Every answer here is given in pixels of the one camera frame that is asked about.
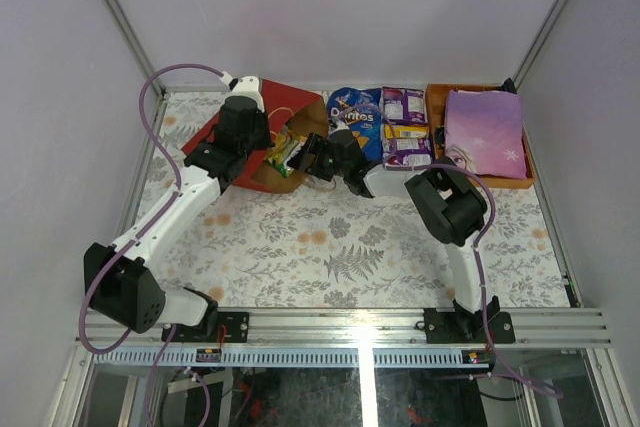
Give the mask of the green yellow candy packet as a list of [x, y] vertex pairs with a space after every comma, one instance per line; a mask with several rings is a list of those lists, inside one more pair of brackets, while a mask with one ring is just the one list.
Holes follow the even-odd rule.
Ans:
[[265, 160], [282, 177], [287, 178], [293, 169], [287, 166], [287, 161], [306, 141], [306, 137], [296, 134], [288, 126], [284, 126], [276, 135], [274, 146], [268, 151]]

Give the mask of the blue chips bag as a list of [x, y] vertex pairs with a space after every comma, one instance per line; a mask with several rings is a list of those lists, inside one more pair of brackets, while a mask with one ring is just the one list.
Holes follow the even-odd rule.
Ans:
[[343, 87], [335, 90], [326, 103], [330, 117], [335, 117], [349, 107], [355, 106], [355, 109], [348, 112], [341, 120], [349, 126], [366, 158], [376, 163], [382, 162], [383, 153], [381, 94], [380, 88]]

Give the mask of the yellow candy bar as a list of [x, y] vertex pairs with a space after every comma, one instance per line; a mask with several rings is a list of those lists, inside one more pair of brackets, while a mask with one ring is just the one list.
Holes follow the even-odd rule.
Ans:
[[386, 139], [424, 139], [429, 136], [426, 125], [385, 125], [383, 132]]

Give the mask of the purple snack packet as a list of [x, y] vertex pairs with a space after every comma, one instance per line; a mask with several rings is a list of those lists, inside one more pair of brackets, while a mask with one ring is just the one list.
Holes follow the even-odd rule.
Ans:
[[384, 113], [394, 124], [426, 125], [428, 122], [424, 93], [417, 89], [383, 87]]

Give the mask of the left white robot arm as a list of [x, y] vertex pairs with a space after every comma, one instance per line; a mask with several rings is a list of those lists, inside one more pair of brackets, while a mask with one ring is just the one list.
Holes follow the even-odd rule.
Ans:
[[94, 243], [87, 249], [83, 307], [127, 332], [142, 334], [157, 323], [177, 324], [197, 341], [212, 339], [219, 328], [216, 301], [192, 288], [165, 290], [152, 269], [204, 208], [241, 176], [250, 156], [270, 145], [261, 95], [231, 94], [211, 134], [185, 157], [175, 185], [110, 245]]

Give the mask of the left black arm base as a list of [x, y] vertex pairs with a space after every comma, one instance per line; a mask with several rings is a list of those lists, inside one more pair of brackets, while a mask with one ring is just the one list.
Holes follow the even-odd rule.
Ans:
[[220, 311], [215, 300], [190, 291], [167, 294], [158, 323], [176, 326], [173, 342], [233, 344], [246, 343], [250, 314]]

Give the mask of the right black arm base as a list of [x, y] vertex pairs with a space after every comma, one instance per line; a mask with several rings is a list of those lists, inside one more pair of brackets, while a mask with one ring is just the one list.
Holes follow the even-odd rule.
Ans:
[[475, 313], [469, 313], [456, 301], [452, 309], [425, 308], [423, 319], [417, 321], [414, 328], [423, 332], [431, 344], [487, 344], [485, 326], [494, 344], [516, 342], [512, 318], [501, 309], [497, 296], [490, 299], [486, 311]]

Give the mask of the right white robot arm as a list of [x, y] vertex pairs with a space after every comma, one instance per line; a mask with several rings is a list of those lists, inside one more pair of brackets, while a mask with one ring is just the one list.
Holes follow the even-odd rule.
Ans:
[[454, 331], [467, 341], [494, 341], [492, 320], [500, 305], [488, 295], [480, 241], [494, 221], [495, 200], [481, 179], [446, 156], [392, 173], [368, 160], [347, 128], [327, 138], [310, 135], [285, 165], [324, 181], [340, 177], [365, 198], [407, 195], [430, 235], [446, 248], [455, 288]]

